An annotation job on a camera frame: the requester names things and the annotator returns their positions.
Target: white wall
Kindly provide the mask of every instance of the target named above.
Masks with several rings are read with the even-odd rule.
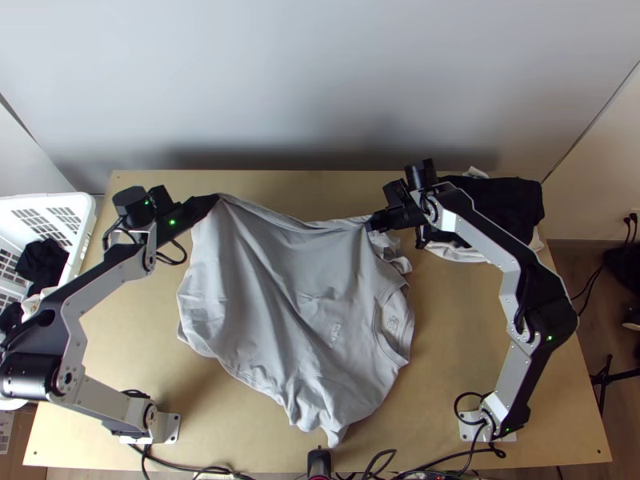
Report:
[[[113,168],[541,178],[640,58],[635,0],[4,0],[0,92],[76,185]]]
[[[0,103],[0,197],[75,189]]]
[[[640,68],[542,186],[548,238],[624,240],[640,214]]]

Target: black cable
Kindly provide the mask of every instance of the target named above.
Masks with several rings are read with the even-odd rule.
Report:
[[[145,480],[149,480],[149,474],[146,472],[146,468],[145,468],[145,460],[146,460],[146,456],[149,453],[150,448],[151,448],[151,445],[146,445],[142,449],[142,456],[140,457],[140,471],[142,472],[142,476],[145,478]]]
[[[462,400],[464,397],[469,397],[469,396],[478,397],[480,398],[480,402],[482,402],[482,400],[484,400],[488,395],[489,394],[480,395],[477,392],[465,392],[463,394],[458,395],[454,400],[454,412],[455,412],[456,418],[460,420],[460,422],[466,423],[467,425],[480,425],[481,423],[486,422],[483,419],[476,420],[475,422],[469,422],[468,420],[465,420],[464,417],[460,415],[460,412],[458,412],[458,404],[460,403],[460,400]]]
[[[485,426],[486,425],[482,425],[480,428],[478,428],[478,431],[482,431],[482,429],[485,428]],[[442,463],[442,462],[446,462],[447,460],[451,460],[452,458],[463,457],[465,455],[473,456],[474,454],[492,453],[498,458],[505,458],[506,457],[506,452],[504,450],[500,450],[499,448],[496,448],[496,446],[495,446],[495,444],[493,442],[489,442],[488,445],[489,445],[488,448],[481,448],[481,449],[478,449],[478,450],[476,450],[475,446],[472,445],[471,450],[467,450],[467,451],[463,451],[463,452],[457,452],[456,454],[447,455],[445,457],[439,458],[438,460],[433,460],[432,462],[425,463],[424,465],[420,465],[417,468],[413,468],[411,470],[408,470],[408,471],[405,471],[405,472],[401,472],[400,474],[396,475],[392,480],[397,480],[397,479],[401,479],[401,478],[407,477],[410,474],[415,473],[415,472],[427,471],[434,465],[437,465],[437,464]]]
[[[629,218],[634,222],[634,236],[631,237],[631,243],[633,243],[635,242],[635,235],[638,232],[638,214],[636,214],[635,212],[631,212],[631,214],[629,215]]]
[[[180,260],[175,260],[175,259],[169,257],[168,255],[165,255],[163,252],[156,252],[156,257],[158,258],[158,261],[162,262],[162,263],[166,263],[167,265],[171,265],[171,266],[181,265],[184,262],[186,262],[186,259],[188,258],[188,254],[187,254],[187,252],[185,250],[185,247],[180,245],[175,240],[171,240],[171,243],[176,248],[178,248],[178,250],[180,250],[182,252],[182,258],[180,258]]]
[[[474,457],[474,452],[475,452],[475,444],[478,442],[478,437],[480,436],[480,433],[482,432],[482,429],[485,426],[487,426],[486,420],[478,427],[478,431],[475,433],[474,440],[471,442],[471,448],[469,449],[469,457],[466,460],[464,467],[458,470],[458,476],[464,475],[464,473],[467,471],[467,469],[471,465],[471,459]]]
[[[594,289],[595,280],[592,281],[589,291],[586,293],[585,302],[582,304],[582,308],[578,312],[578,316],[582,315],[582,312],[586,310],[586,306],[589,305],[589,298],[591,298],[591,291]]]
[[[235,472],[235,471],[230,470],[230,469],[228,469],[228,468],[226,468],[224,466],[211,465],[211,466],[206,466],[204,468],[196,468],[196,467],[192,467],[192,466],[179,465],[177,463],[172,463],[172,462],[167,462],[165,460],[161,460],[160,458],[156,458],[153,455],[151,455],[151,453],[150,453],[151,445],[145,446],[143,450],[140,450],[135,445],[129,445],[129,446],[142,456],[142,459],[141,459],[142,460],[141,470],[142,470],[142,475],[144,476],[145,480],[148,480],[148,478],[149,478],[149,475],[146,472],[146,468],[145,468],[145,460],[147,460],[147,459],[151,460],[153,463],[157,463],[157,464],[162,465],[162,466],[164,466],[166,468],[171,468],[172,470],[178,470],[178,471],[181,471],[181,472],[191,472],[191,473],[194,473],[194,474],[211,473],[211,474],[220,474],[220,475],[233,475],[236,478],[239,478],[240,480],[254,480],[254,478],[250,477],[249,475],[241,474],[239,472]]]
[[[598,278],[598,276],[600,275],[600,272],[602,271],[602,268],[604,267],[604,265],[600,265],[589,277],[589,280],[586,281],[586,284],[584,286],[584,288],[582,290],[580,290],[580,293],[577,295],[574,295],[573,297],[571,297],[571,300],[575,300],[576,298],[580,298],[581,296],[584,295],[584,293],[587,291],[587,289],[589,288],[589,286],[591,285],[592,282],[595,282],[596,279]]]
[[[634,220],[634,236],[631,238],[631,241],[629,241],[629,236],[631,234],[631,220]],[[635,236],[636,233],[638,231],[638,216],[635,215],[634,217],[625,217],[624,219],[625,225],[626,225],[626,237],[625,237],[625,241],[623,243],[623,247],[629,245],[629,243],[633,243],[635,241]],[[585,297],[585,301],[582,304],[582,308],[580,309],[580,311],[578,312],[578,316],[582,315],[582,313],[586,310],[586,306],[589,305],[589,299],[591,297],[591,291],[594,288],[594,285],[596,283],[596,281],[598,280],[598,277],[600,276],[600,273],[604,270],[604,262],[600,264],[600,266],[591,274],[591,276],[589,277],[589,279],[586,281],[586,284],[584,285],[584,287],[582,288],[582,290],[580,290],[580,293],[577,295],[574,295],[573,297],[571,297],[571,300],[575,300],[577,298],[580,298],[581,296],[584,295],[584,293],[586,292],[586,297]]]
[[[369,478],[376,478],[386,468],[386,466],[391,463],[391,460],[394,459],[397,452],[398,451],[395,448],[377,452],[376,455],[374,455],[374,457],[369,462],[369,465],[366,466],[365,471],[362,472],[362,476],[360,477],[360,480],[368,480]],[[389,455],[386,462],[384,462],[382,466],[378,468],[374,473],[371,473],[371,469],[374,468],[375,463],[385,455]]]
[[[109,249],[109,236],[115,229],[117,229],[120,226],[123,220],[124,220],[124,217],[120,217],[118,220],[116,220],[113,223],[113,225],[111,225],[108,229],[106,229],[105,234],[102,236],[102,251],[107,251]]]

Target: printed logo on shirt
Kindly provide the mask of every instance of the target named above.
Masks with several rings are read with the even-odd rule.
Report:
[[[385,318],[385,330],[392,335],[395,334],[395,331],[398,329],[399,324],[400,321],[395,315],[391,315],[390,317]]]
[[[336,341],[338,340],[338,336],[340,335],[341,326],[339,323],[336,323],[334,327],[331,329],[331,336],[329,337],[329,348],[333,349]]]

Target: wooden floor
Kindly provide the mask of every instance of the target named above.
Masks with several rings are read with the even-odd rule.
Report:
[[[555,247],[552,249],[558,273],[570,295],[582,289],[591,273],[599,267],[602,249]],[[604,365],[608,353],[614,355],[612,373],[635,367],[633,350],[640,334],[620,326],[628,306],[638,305],[632,294],[603,271],[594,287],[588,308],[580,319],[578,336],[589,372]],[[582,306],[580,300],[576,309]],[[603,420],[614,461],[601,465],[564,466],[565,480],[608,480],[638,478],[636,455],[640,452],[640,378],[616,382],[607,388]],[[519,470],[484,470],[483,478],[499,480],[539,480],[560,478],[554,467]],[[155,480],[179,480],[189,474],[150,474]],[[50,469],[47,480],[138,480],[139,472]],[[260,480],[292,480],[291,475],[264,475]]]

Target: plywood tabletop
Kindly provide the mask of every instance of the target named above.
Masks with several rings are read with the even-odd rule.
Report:
[[[301,220],[367,215],[384,207],[382,186],[402,172],[350,171],[117,171],[111,177],[84,269],[102,259],[100,238],[115,220],[111,196],[132,185],[163,184],[175,201],[227,192]],[[410,303],[416,327],[410,364],[369,418],[353,424],[334,450],[336,471],[363,470],[380,450],[398,449],[391,470],[467,450],[452,404],[463,391],[494,388],[509,345],[498,301],[500,272],[487,264],[461,264],[415,250],[412,230],[402,239],[414,272]],[[188,233],[179,241],[190,250]],[[172,246],[165,247],[167,253]],[[548,249],[540,259],[553,268]],[[89,345],[88,375],[119,390],[140,389],[165,411],[182,414],[178,443],[154,446],[168,461],[205,466],[230,463],[247,472],[298,472],[306,453],[326,444],[321,430],[290,426],[280,406],[229,376],[211,358],[176,338],[175,292],[186,265],[158,266],[129,282],[81,322]],[[507,457],[474,457],[473,468],[509,468],[608,462],[609,447],[575,335],[554,355],[530,401],[531,418]],[[443,467],[459,467],[458,459]],[[25,464],[137,470],[140,458],[100,422],[51,404],[39,406]]]

